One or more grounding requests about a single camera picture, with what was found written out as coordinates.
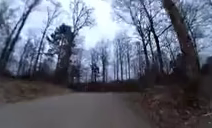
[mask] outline forest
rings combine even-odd
[[[198,94],[212,90],[212,0],[104,2],[113,21],[126,27],[86,48],[81,33],[97,20],[85,0],[70,0],[68,10],[55,0],[0,0],[0,76],[78,91],[145,92],[169,86],[171,97],[178,95],[174,106],[202,110]],[[47,13],[29,22],[40,11]],[[43,17],[42,26],[34,27]],[[68,21],[59,24],[61,17]]]

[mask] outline white sky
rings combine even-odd
[[[69,12],[70,0],[58,1],[62,4],[62,10]],[[88,49],[93,47],[96,42],[101,39],[113,39],[114,35],[120,28],[118,27],[119,25],[113,21],[110,2],[103,0],[84,0],[84,2],[95,9],[93,16],[96,19],[96,25],[94,27],[85,28],[80,32],[80,34],[85,37],[84,46]],[[43,21],[46,19],[48,5],[49,4],[44,0],[37,11],[32,13],[28,19],[26,29],[24,30],[26,34],[28,34],[29,29],[34,29],[34,31],[37,30],[36,32],[40,32],[43,28]],[[57,25],[55,25],[55,27],[59,26],[61,23],[69,24],[69,18],[66,14],[61,14],[56,20],[56,23]]]

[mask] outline distant tree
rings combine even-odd
[[[91,49],[90,51],[90,68],[91,68],[91,82],[97,82],[99,77],[100,69],[98,66],[99,63],[99,54],[96,49]]]
[[[102,40],[97,44],[97,49],[99,50],[99,57],[102,65],[102,81],[107,82],[107,71],[109,65],[109,42]]]

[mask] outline asphalt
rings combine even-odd
[[[124,94],[73,93],[0,106],[0,128],[151,128]]]

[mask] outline tree trunk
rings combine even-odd
[[[41,49],[42,49],[42,45],[44,43],[44,38],[45,38],[45,35],[46,35],[46,32],[47,32],[47,29],[48,29],[48,25],[45,27],[44,32],[43,32],[42,37],[41,37],[41,41],[39,43],[38,54],[37,54],[37,57],[36,57],[35,62],[34,62],[33,72],[37,71],[38,61],[39,61],[39,58],[40,58],[40,55],[41,55]]]
[[[147,10],[147,8],[144,4],[144,1],[140,0],[140,2],[143,6],[144,11],[146,12],[146,16],[147,16],[149,23],[150,23],[150,31],[153,33],[153,37],[154,37],[156,47],[157,47],[157,56],[159,58],[160,72],[163,73],[164,64],[163,64],[162,52],[161,52],[161,49],[160,49],[160,41],[159,41],[159,38],[158,38],[156,31],[155,31],[155,28],[154,28],[153,17],[148,12],[148,10]]]
[[[10,35],[6,38],[5,46],[4,46],[2,53],[1,53],[1,56],[0,56],[0,72],[5,70],[5,66],[6,66],[6,63],[7,63],[7,62],[5,62],[5,57],[6,57],[7,51],[9,50],[9,46],[10,46],[13,34],[16,32],[19,24],[21,23],[21,21],[23,19],[24,19],[24,15],[19,19],[19,21],[16,23],[16,25],[12,29]]]
[[[18,21],[18,23],[16,24],[16,26],[14,27],[11,35],[7,38],[7,41],[6,41],[6,46],[2,52],[2,55],[1,55],[1,58],[0,58],[0,70],[5,70],[6,68],[6,65],[7,65],[7,62],[9,60],[9,57],[10,55],[12,54],[13,50],[14,50],[14,47],[16,45],[16,42],[20,36],[20,33],[27,21],[27,18],[28,16],[30,15],[30,13],[32,12],[32,10],[34,9],[34,7],[36,7],[38,5],[38,2],[40,0],[35,0],[29,7],[28,7],[28,10],[26,11],[26,13],[23,14],[22,16],[22,21],[21,21],[21,25],[20,27],[18,28],[17,32],[16,32],[16,35],[15,37],[11,40],[13,34],[14,34],[14,31],[16,31],[17,29],[17,26],[19,25],[20,23],[20,20]]]
[[[177,33],[181,51],[186,63],[186,71],[184,72],[186,72],[186,75],[189,78],[189,84],[184,89],[186,92],[185,100],[187,100],[187,103],[189,103],[189,100],[192,100],[192,98],[196,98],[199,88],[199,60],[195,48],[193,46],[194,43],[190,38],[190,35],[188,34],[187,27],[181,17],[178,8],[172,0],[163,0],[163,6],[166,9],[168,15],[170,16],[174,30]]]

